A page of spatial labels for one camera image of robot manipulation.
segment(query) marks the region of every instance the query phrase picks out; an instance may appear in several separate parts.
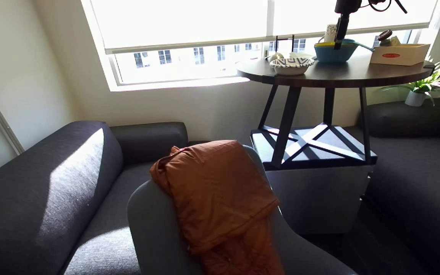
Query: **gray upholstery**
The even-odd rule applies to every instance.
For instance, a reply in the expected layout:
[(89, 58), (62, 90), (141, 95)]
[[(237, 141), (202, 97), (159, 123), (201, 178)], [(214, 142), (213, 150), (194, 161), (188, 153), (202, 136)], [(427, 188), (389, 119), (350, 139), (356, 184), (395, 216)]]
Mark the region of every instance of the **gray upholstery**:
[(150, 162), (130, 165), (117, 179), (65, 274), (139, 274), (139, 262), (129, 229), (127, 203), (130, 194), (149, 181), (150, 167)]
[(104, 123), (72, 123), (0, 168), (0, 274), (139, 274), (127, 202), (149, 179), (141, 161), (188, 136), (181, 123), (123, 129), (120, 144)]
[[(129, 220), (144, 275), (204, 274), (201, 263), (187, 251), (170, 197), (155, 182), (147, 182), (133, 193)], [(272, 216), (272, 233), (288, 275), (355, 274), (340, 260), (297, 236), (280, 211)]]
[[(370, 107), (373, 119), (384, 118), (381, 110), (390, 113), (395, 104)], [(410, 118), (419, 118), (425, 110), (393, 116), (392, 129), (378, 130), (372, 138), (372, 150), (378, 155), (375, 174), (367, 190), (367, 200), (376, 207), (393, 228), (427, 260), (436, 274), (440, 274), (440, 133), (410, 136)], [(431, 110), (439, 118), (430, 119), (431, 127), (440, 129), (440, 112)]]
[(440, 136), (440, 100), (436, 107), (427, 101), (421, 109), (402, 103), (375, 104), (367, 109), (367, 124), (369, 132), (381, 138)]
[(123, 165), (103, 123), (74, 123), (0, 168), (0, 274), (57, 274)]
[(123, 145), (124, 161), (153, 162), (172, 150), (172, 144), (188, 144), (187, 127), (182, 123), (159, 123), (144, 126), (114, 127), (114, 135)]

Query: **sofa cushion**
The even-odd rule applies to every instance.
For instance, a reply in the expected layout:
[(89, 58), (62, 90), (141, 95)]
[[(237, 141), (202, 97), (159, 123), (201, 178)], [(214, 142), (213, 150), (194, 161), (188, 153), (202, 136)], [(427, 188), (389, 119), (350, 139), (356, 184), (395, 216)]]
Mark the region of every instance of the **sofa cushion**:
[(156, 123), (112, 127), (123, 147), (126, 164), (155, 162), (170, 153), (172, 145), (185, 147), (188, 133), (184, 123)]
[(104, 123), (72, 123), (0, 168), (0, 274), (59, 274), (123, 168)]
[(141, 274), (127, 220), (129, 197), (149, 181), (152, 164), (130, 165), (88, 226), (66, 275)]
[(440, 271), (440, 139), (372, 139), (367, 199)]
[(381, 138), (440, 136), (440, 100), (436, 100), (436, 106), (425, 103), (419, 109), (401, 101), (369, 106), (367, 126), (372, 136)]

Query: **sofa arm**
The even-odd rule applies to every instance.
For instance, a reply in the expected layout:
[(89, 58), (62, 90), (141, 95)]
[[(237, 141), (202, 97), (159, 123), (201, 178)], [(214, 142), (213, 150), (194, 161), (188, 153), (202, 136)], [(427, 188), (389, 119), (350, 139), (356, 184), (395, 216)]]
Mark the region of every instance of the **sofa arm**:
[(440, 100), (416, 109), (404, 103), (385, 103), (367, 107), (369, 135), (381, 138), (440, 136)]
[(112, 127), (123, 147), (124, 162), (152, 162), (170, 153), (173, 145), (188, 145), (184, 123), (156, 123)]

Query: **black table leg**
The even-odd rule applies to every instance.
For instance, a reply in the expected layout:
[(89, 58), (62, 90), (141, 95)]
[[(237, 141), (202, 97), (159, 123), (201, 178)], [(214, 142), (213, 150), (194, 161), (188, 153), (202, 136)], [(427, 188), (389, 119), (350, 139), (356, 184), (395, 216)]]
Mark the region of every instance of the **black table leg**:
[(370, 138), (369, 138), (369, 123), (367, 123), (367, 89), (359, 87), (359, 101), (361, 101), (361, 123), (363, 123), (363, 141), (364, 141), (364, 158), (366, 162), (372, 162), (372, 152), (370, 152)]
[(275, 95), (277, 95), (277, 90), (279, 90), (279, 86), (274, 84), (272, 89), (271, 89), (268, 103), (266, 103), (266, 106), (265, 106), (265, 112), (263, 112), (262, 121), (260, 121), (260, 124), (259, 124), (259, 127), (257, 127), (257, 130), (260, 130), (260, 132), (265, 130), (265, 124), (266, 124), (266, 119), (268, 119), (268, 115), (269, 115), (272, 101), (274, 101), (274, 98), (275, 98)]
[(337, 92), (335, 87), (326, 87), (324, 124), (327, 126), (332, 126), (335, 92)]
[(297, 112), (297, 106), (300, 100), (300, 92), (301, 92), (301, 87), (291, 86), (289, 93), (286, 97), (280, 133), (279, 133), (275, 152), (272, 156), (272, 165), (275, 167), (282, 167), (282, 161), (285, 158), (285, 150), (286, 150), (289, 135), (292, 132), (292, 124), (294, 124), (294, 118), (295, 118), (295, 112)]

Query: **orange blanket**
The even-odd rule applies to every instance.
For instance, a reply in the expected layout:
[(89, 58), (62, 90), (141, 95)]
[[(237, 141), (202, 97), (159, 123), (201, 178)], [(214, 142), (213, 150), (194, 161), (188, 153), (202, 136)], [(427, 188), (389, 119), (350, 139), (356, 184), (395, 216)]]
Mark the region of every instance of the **orange blanket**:
[(208, 274), (283, 274), (269, 219), (279, 200), (239, 142), (175, 147), (150, 173), (173, 199), (188, 249)]

